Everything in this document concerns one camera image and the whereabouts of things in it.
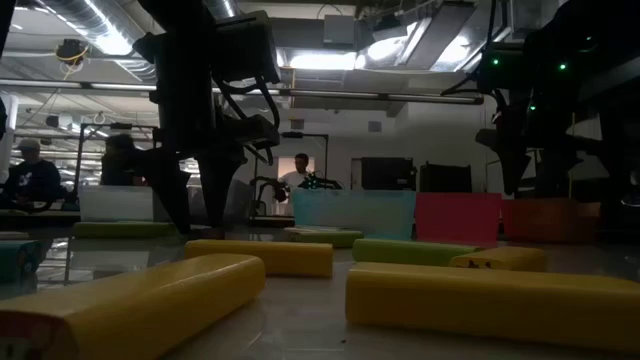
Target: white shirt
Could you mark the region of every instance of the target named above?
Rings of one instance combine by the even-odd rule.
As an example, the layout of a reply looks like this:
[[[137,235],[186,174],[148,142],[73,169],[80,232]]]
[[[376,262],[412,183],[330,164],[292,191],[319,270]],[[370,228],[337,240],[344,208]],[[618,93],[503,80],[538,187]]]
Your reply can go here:
[[[302,182],[304,182],[304,178],[307,175],[309,175],[307,172],[300,174],[297,171],[292,171],[290,173],[286,173],[282,175],[282,177],[278,179],[278,181],[283,182],[289,185],[290,188],[294,189],[294,188],[297,188],[300,184],[302,184]]]

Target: cap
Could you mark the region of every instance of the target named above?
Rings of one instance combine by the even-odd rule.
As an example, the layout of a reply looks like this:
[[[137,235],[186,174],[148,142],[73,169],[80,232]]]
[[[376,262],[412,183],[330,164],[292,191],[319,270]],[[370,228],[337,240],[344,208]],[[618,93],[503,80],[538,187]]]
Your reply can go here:
[[[20,141],[20,145],[18,145],[18,150],[40,150],[40,142],[36,139],[22,139]]]

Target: person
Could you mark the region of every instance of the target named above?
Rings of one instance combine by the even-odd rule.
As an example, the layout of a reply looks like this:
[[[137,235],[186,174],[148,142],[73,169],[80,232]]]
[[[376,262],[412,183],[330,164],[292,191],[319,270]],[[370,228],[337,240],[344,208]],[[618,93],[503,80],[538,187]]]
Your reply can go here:
[[[9,178],[0,197],[0,207],[27,207],[35,201],[53,202],[63,197],[58,168],[40,157],[38,140],[24,139],[18,145],[18,150],[24,161],[9,169]]]
[[[128,134],[109,136],[105,142],[106,153],[102,157],[101,185],[143,186],[142,171],[132,164],[132,154],[137,152],[133,138]]]
[[[309,175],[307,172],[307,166],[309,166],[309,156],[304,153],[300,153],[295,157],[296,171],[292,171],[282,175],[279,182],[287,184],[289,188],[297,188],[304,182],[304,179]]]

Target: orange bin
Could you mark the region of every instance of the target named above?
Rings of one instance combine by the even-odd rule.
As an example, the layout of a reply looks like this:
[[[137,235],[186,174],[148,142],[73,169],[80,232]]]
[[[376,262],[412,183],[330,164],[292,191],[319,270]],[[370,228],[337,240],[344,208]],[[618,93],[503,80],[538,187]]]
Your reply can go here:
[[[583,243],[595,238],[599,210],[564,198],[505,200],[502,221],[513,241]]]

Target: floor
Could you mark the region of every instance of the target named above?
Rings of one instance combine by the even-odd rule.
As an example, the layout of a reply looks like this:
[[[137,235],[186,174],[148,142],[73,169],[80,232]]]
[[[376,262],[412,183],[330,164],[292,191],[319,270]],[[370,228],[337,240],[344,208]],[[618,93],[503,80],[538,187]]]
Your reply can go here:
[[[281,231],[251,229],[229,239],[273,241]],[[46,291],[179,260],[173,240],[74,240],[66,232],[32,234],[49,248],[37,277],[0,287],[0,297]],[[549,270],[640,281],[640,248],[517,244],[542,247]],[[265,290],[165,356],[166,359],[634,359],[636,357],[429,331],[356,327],[344,319],[350,250],[337,250],[332,279],[268,278]]]

